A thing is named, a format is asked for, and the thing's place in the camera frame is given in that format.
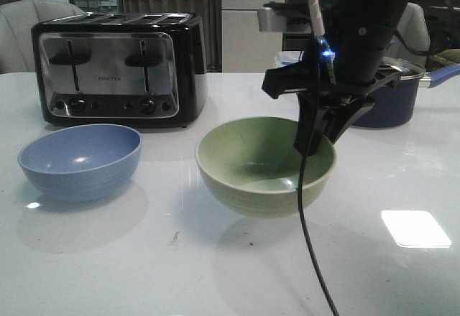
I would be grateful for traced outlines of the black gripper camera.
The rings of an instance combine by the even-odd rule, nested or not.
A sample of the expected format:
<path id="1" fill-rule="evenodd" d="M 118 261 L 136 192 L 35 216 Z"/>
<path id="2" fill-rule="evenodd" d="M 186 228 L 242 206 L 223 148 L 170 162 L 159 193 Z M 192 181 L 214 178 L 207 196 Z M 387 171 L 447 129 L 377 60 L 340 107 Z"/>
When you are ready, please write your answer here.
<path id="1" fill-rule="evenodd" d="M 401 72 L 384 67 L 382 58 L 380 51 L 352 49 L 333 54 L 321 48 L 316 54 L 304 52 L 300 62 L 266 71 L 262 90 L 270 98 L 297 94 L 299 116 L 294 147 L 300 154 L 314 155 L 322 135 L 336 143 L 373 108 L 370 93 L 385 85 L 397 85 Z"/>

